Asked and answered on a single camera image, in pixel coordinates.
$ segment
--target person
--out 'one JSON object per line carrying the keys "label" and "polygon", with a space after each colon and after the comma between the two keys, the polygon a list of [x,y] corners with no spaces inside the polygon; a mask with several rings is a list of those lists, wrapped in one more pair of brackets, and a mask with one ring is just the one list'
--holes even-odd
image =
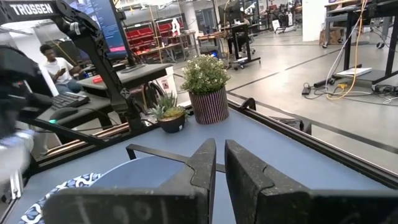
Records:
{"label": "person", "polygon": [[[241,12],[241,14],[242,14],[242,18],[243,18],[243,24],[250,26],[250,21],[246,19],[246,14],[244,12]],[[236,41],[238,43],[238,52],[240,55],[242,55],[242,46],[246,43],[246,37],[242,34],[237,34]],[[228,51],[230,54],[232,54],[232,43],[233,43],[233,38],[229,38],[228,39]]]}
{"label": "person", "polygon": [[56,57],[48,44],[40,46],[40,52],[47,58],[43,67],[49,72],[59,93],[81,91],[81,85],[71,76],[81,71],[79,66],[74,67],[64,58]]}

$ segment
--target yellow cable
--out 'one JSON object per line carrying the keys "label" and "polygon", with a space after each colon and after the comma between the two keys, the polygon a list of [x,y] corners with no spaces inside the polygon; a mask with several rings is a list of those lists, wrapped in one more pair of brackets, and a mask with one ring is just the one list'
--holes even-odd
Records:
{"label": "yellow cable", "polygon": [[51,42],[52,42],[53,44],[55,44],[55,45],[62,51],[62,53],[64,53],[64,54],[69,58],[69,60],[71,60],[71,61],[73,62],[73,64],[77,65],[77,63],[74,61],[74,59],[72,59],[72,58],[59,46],[58,43],[56,43],[54,40],[52,40],[51,37],[48,35],[48,33],[47,33],[46,31],[44,31],[44,33],[45,33],[45,35],[51,40]]}
{"label": "yellow cable", "polygon": [[329,95],[326,95],[326,97],[327,97],[329,100],[339,100],[339,99],[344,98],[348,93],[350,93],[350,91],[351,91],[351,90],[353,89],[353,87],[354,87],[355,80],[356,80],[356,69],[357,69],[357,63],[358,63],[358,42],[359,42],[359,37],[361,36],[361,29],[362,29],[362,15],[363,15],[363,12],[364,12],[364,10],[365,10],[365,6],[366,6],[367,1],[368,1],[368,0],[363,0],[363,1],[362,1],[361,14],[359,15],[359,29],[358,29],[359,32],[358,32],[358,36],[357,36],[357,38],[356,38],[356,44],[355,44],[355,67],[354,67],[353,82],[352,82],[352,84],[351,84],[349,90],[348,90],[344,95],[341,95],[341,96],[336,97],[336,98],[332,98],[332,97],[330,97]]}
{"label": "yellow cable", "polygon": [[149,11],[150,11],[150,16],[151,16],[151,18],[152,18],[152,22],[154,23],[155,39],[156,39],[157,45],[158,45],[158,47],[159,47],[160,63],[163,63],[163,60],[162,60],[162,51],[160,51],[161,46],[160,46],[160,44],[159,44],[159,38],[158,38],[158,35],[157,35],[157,29],[156,29],[156,27],[155,27],[155,19],[154,19],[154,15],[153,15],[153,13],[152,13],[152,6],[149,6]]}

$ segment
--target pillar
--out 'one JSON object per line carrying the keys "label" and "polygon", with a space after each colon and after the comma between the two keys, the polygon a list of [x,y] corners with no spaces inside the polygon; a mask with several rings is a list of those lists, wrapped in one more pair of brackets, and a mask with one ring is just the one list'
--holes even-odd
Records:
{"label": "pillar", "polygon": [[195,14],[195,8],[193,2],[186,2],[182,4],[183,13],[185,15],[185,21],[187,22],[188,29],[196,31],[196,36],[199,34],[199,27],[197,22],[197,16]]}
{"label": "pillar", "polygon": [[303,0],[303,41],[319,40],[325,26],[328,0]]}

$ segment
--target black cable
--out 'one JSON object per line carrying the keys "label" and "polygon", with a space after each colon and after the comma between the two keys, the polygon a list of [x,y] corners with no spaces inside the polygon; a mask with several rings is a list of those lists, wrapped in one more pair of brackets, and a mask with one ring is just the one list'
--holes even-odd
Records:
{"label": "black cable", "polygon": [[97,112],[97,113],[99,113],[99,114],[102,114],[103,116],[109,118],[111,121],[113,121],[113,122],[115,123],[115,125],[120,125],[120,124],[119,124],[118,122],[116,122],[113,118],[111,118],[110,116],[108,116],[107,114],[105,114],[105,113],[103,113],[103,112],[101,112],[101,111],[99,111],[99,110],[96,110],[96,109],[93,109],[93,108],[82,108],[82,109],[78,109],[78,111],[80,111],[80,110],[92,110],[92,111],[95,111],[95,112]]}

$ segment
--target monitor stand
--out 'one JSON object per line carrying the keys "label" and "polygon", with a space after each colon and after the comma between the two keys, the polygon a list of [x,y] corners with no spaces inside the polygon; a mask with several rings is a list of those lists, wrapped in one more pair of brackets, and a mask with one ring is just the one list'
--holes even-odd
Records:
{"label": "monitor stand", "polygon": [[135,65],[133,67],[125,68],[125,69],[121,70],[120,72],[121,73],[129,73],[129,72],[135,71],[135,70],[137,70],[139,68],[145,67],[146,65],[147,64]]}

